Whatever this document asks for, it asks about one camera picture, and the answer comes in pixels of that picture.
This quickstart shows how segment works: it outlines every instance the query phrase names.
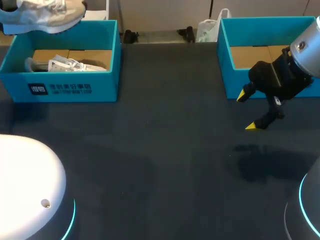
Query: table surface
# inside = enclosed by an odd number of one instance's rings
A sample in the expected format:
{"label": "table surface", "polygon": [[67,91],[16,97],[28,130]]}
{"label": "table surface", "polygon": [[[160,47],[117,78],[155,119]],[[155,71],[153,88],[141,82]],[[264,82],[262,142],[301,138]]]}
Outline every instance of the table surface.
{"label": "table surface", "polygon": [[81,240],[284,240],[284,209],[320,153],[320,100],[245,131],[265,99],[227,100],[215,43],[123,46],[117,103],[12,104],[0,130],[61,159]]}

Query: white sneaker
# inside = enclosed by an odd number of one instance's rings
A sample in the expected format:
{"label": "white sneaker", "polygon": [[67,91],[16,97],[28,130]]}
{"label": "white sneaker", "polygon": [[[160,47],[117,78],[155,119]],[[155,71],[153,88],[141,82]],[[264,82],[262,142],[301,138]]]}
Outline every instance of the white sneaker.
{"label": "white sneaker", "polygon": [[12,12],[0,9],[0,23],[6,35],[35,30],[57,34],[80,22],[87,8],[82,0],[17,0],[17,6]]}
{"label": "white sneaker", "polygon": [[47,62],[34,61],[31,57],[25,60],[25,70],[32,72],[97,72],[107,71],[100,66],[94,66],[78,62],[72,58],[56,55]]}

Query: white cylinder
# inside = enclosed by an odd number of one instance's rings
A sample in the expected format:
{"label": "white cylinder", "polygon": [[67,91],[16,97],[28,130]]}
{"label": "white cylinder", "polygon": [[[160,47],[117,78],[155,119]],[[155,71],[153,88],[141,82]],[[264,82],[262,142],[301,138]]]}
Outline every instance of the white cylinder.
{"label": "white cylinder", "polygon": [[320,78],[320,17],[291,43],[290,52],[301,70]]}
{"label": "white cylinder", "polygon": [[67,239],[76,217],[65,169],[43,143],[0,135],[0,240]]}

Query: white plastic bag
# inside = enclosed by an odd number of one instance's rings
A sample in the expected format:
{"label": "white plastic bag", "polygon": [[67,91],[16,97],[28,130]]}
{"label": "white plastic bag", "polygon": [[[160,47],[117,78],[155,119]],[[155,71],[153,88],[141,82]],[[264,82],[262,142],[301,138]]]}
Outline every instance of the white plastic bag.
{"label": "white plastic bag", "polygon": [[216,42],[218,40],[219,26],[222,17],[227,19],[231,18],[229,9],[222,9],[218,20],[207,19],[200,22],[196,32],[196,42]]}

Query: glowing blue ring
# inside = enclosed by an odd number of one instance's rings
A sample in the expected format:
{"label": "glowing blue ring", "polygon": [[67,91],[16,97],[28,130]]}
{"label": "glowing blue ring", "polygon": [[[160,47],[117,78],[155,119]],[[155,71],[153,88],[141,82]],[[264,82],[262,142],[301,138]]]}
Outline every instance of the glowing blue ring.
{"label": "glowing blue ring", "polygon": [[305,212],[304,206],[302,205],[302,201],[301,201],[301,189],[302,189],[302,184],[304,183],[304,180],[306,178],[307,175],[304,176],[304,178],[301,181],[300,184],[300,188],[299,188],[299,202],[300,202],[300,207],[303,213],[303,216],[305,218],[305,220],[307,221],[307,223],[309,224],[309,226],[312,228],[312,230],[315,232],[315,234],[317,234],[317,236],[320,238],[320,233],[317,231],[317,229],[312,225],[312,223],[310,222],[309,218],[307,217],[307,214]]}
{"label": "glowing blue ring", "polygon": [[66,237],[68,236],[68,234],[69,234],[69,232],[71,230],[71,227],[74,224],[75,216],[76,216],[76,201],[73,199],[73,215],[72,215],[72,219],[71,219],[70,225],[68,227],[68,230],[66,231],[66,233],[64,234],[64,236],[63,236],[63,238],[61,240],[65,240]]}

